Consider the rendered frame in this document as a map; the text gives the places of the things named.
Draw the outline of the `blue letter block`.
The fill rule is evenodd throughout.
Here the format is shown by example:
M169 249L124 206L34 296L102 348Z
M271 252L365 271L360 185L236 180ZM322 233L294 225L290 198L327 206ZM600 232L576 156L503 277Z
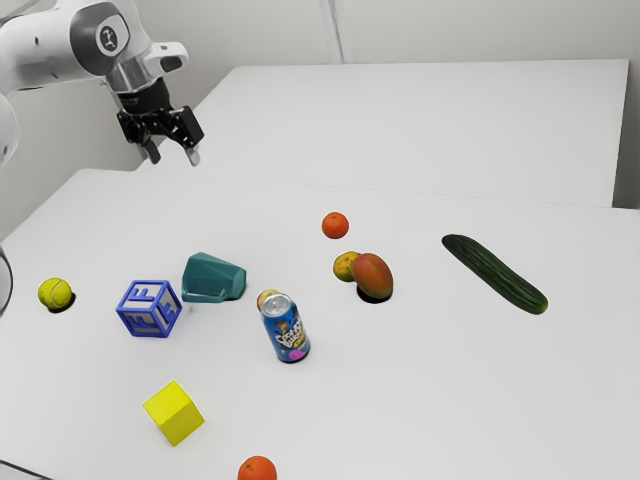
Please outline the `blue letter block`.
M134 280L116 307L116 313L135 337L167 338L182 305L167 280Z

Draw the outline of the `red-green mango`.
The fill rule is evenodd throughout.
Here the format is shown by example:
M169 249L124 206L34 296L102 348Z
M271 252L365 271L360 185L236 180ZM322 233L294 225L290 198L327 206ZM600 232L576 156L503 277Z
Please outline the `red-green mango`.
M387 263L378 255L363 253L351 265L358 287L369 297L384 299L393 292L393 275Z

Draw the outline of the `yellow-green round fruit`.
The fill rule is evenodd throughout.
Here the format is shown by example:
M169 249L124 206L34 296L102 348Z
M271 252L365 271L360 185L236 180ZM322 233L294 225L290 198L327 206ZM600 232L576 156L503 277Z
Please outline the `yellow-green round fruit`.
M343 282L354 282L352 264L358 256L359 253L356 251L347 251L340 254L333 263L334 276Z

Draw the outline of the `teal faceted mug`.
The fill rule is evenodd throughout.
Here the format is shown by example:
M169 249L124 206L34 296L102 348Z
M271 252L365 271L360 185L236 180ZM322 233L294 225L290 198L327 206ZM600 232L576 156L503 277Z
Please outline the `teal faceted mug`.
M246 289L246 270L204 252L187 260L181 296L191 303L221 303L239 299Z

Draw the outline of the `blue printed drink can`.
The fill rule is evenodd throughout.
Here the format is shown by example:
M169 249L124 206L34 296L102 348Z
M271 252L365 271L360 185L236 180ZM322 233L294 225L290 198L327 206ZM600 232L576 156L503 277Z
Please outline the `blue printed drink can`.
M283 363L303 360L311 343L297 304L286 294L274 293L264 299L260 311L277 358Z

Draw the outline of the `orange fruit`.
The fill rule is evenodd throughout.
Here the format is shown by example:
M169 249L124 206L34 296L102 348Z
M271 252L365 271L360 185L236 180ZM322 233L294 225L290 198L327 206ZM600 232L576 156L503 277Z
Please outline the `orange fruit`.
M349 227L348 218L337 211L326 214L321 223L323 234L330 239L343 238L348 233Z
M277 480L275 464L265 456L251 456L239 467L237 480Z

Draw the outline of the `dark green cucumber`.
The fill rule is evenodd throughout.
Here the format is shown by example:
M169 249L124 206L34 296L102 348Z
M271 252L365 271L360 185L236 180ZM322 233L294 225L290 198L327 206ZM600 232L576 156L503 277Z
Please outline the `dark green cucumber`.
M447 234L441 243L460 263L513 306L532 315L542 315L548 309L548 299L537 287L476 240L461 234Z

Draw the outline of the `yellow-green tennis ball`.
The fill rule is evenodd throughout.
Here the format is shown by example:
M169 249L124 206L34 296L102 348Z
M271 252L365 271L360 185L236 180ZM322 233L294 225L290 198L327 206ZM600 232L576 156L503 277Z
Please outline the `yellow-green tennis ball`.
M48 309L66 307L73 296L69 283L59 277L51 277L43 281L38 288L38 299Z

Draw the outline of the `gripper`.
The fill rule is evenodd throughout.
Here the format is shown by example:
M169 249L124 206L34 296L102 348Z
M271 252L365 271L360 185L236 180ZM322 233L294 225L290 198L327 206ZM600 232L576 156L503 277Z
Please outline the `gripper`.
M118 95L122 109L117 118L125 139L135 145L143 157L157 164L161 155L152 136L164 136L181 145L190 164L201 162L199 143L204 132L189 106L173 107L164 80L133 93Z

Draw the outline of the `yellow cube block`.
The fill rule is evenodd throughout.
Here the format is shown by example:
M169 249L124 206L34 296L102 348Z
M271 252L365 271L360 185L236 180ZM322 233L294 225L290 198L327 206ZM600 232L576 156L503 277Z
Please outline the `yellow cube block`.
M192 398L175 380L145 400L142 407L173 447L205 423Z

